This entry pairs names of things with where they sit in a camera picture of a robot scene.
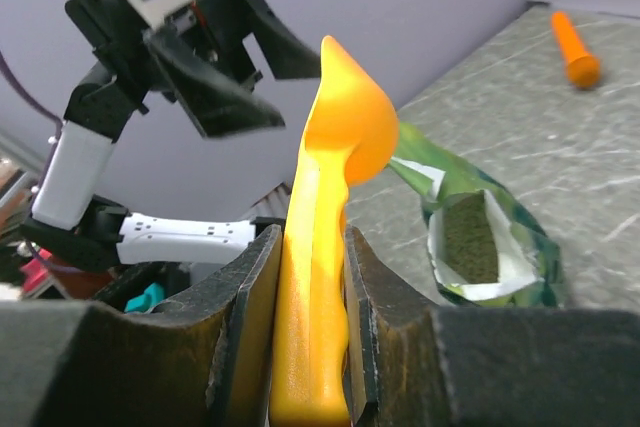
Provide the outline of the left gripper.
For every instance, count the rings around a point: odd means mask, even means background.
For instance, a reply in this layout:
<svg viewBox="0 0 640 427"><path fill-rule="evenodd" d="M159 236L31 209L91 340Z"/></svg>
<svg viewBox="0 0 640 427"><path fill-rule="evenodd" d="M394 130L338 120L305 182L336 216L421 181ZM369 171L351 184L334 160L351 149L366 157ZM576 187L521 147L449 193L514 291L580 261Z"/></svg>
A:
<svg viewBox="0 0 640 427"><path fill-rule="evenodd" d="M180 7L169 16L181 39L147 34L144 42L149 26L126 0L68 0L65 12L107 70L139 88L174 94L204 138L285 125L274 106L249 91L260 71L244 47L247 36L255 37L275 79L320 76L319 54L266 0L199 0L199 7Z"/></svg>

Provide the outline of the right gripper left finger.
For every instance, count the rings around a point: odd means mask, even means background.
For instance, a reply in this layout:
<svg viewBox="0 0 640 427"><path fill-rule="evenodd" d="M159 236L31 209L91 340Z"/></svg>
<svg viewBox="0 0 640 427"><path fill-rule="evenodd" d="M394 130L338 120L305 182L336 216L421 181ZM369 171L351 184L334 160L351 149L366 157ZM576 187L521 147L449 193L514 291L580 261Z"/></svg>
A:
<svg viewBox="0 0 640 427"><path fill-rule="evenodd" d="M282 233L151 312L1 305L5 426L260 426Z"/></svg>

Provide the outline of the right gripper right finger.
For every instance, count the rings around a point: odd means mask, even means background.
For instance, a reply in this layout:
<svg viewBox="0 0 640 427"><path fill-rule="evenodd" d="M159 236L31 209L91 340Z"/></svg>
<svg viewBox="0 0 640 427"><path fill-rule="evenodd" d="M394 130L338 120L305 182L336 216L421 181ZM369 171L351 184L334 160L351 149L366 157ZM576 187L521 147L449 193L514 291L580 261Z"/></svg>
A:
<svg viewBox="0 0 640 427"><path fill-rule="evenodd" d="M440 306L349 228L350 402L358 426L635 426L639 318Z"/></svg>

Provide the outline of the yellow plastic scoop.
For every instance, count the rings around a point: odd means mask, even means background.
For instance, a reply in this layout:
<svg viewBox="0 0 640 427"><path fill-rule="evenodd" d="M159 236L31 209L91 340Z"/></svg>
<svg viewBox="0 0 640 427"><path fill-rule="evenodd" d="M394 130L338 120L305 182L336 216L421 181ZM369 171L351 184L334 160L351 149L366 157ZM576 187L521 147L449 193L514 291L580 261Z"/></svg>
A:
<svg viewBox="0 0 640 427"><path fill-rule="evenodd" d="M398 139L394 106L331 36L302 133L286 219L273 336L273 426L348 426L342 387L349 342L344 306L345 205Z"/></svg>

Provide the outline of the green litter bag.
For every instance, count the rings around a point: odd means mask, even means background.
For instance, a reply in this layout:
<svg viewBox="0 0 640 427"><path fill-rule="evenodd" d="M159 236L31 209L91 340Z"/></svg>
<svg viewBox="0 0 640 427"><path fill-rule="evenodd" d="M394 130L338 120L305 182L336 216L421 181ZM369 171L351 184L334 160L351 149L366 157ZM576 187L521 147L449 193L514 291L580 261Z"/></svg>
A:
<svg viewBox="0 0 640 427"><path fill-rule="evenodd" d="M504 185L409 123L389 167L421 198L428 264L449 302L564 305L560 247Z"/></svg>

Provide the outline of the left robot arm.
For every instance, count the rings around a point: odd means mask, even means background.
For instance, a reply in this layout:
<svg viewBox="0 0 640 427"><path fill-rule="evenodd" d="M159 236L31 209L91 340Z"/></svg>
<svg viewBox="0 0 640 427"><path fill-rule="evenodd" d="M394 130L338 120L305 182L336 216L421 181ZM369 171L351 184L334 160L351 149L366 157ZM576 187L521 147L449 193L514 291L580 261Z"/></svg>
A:
<svg viewBox="0 0 640 427"><path fill-rule="evenodd" d="M178 103L205 138L282 126L280 112L253 93L261 73L246 37L256 39L278 80L318 77L318 54L265 0L69 0L65 10L96 63L71 93L24 236L90 272L235 259L258 236L257 223L132 212L96 195L99 177L151 92Z"/></svg>

